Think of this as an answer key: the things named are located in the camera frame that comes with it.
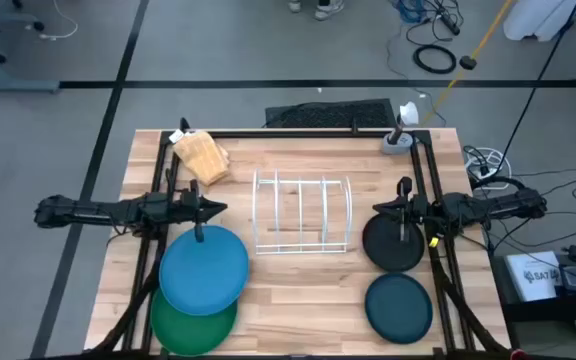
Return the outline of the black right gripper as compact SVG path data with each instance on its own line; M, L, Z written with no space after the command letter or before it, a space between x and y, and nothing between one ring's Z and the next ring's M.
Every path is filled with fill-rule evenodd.
M397 194L398 199L402 204L400 210L400 240L402 242L408 242L410 235L408 230L407 221L407 210L408 210L408 198L412 191L412 179L409 177L403 177L397 184ZM395 199L392 201L378 203L372 206L372 208L377 211L377 214L382 217L388 217L390 219L399 219L399 200Z

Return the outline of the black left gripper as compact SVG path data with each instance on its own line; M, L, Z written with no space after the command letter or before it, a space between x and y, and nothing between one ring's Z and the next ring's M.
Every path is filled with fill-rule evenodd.
M193 223L194 235L198 243L204 242L202 223L207 223L213 217L222 213L228 207L226 203L213 201L201 196L196 179L190 181L190 192L194 196Z

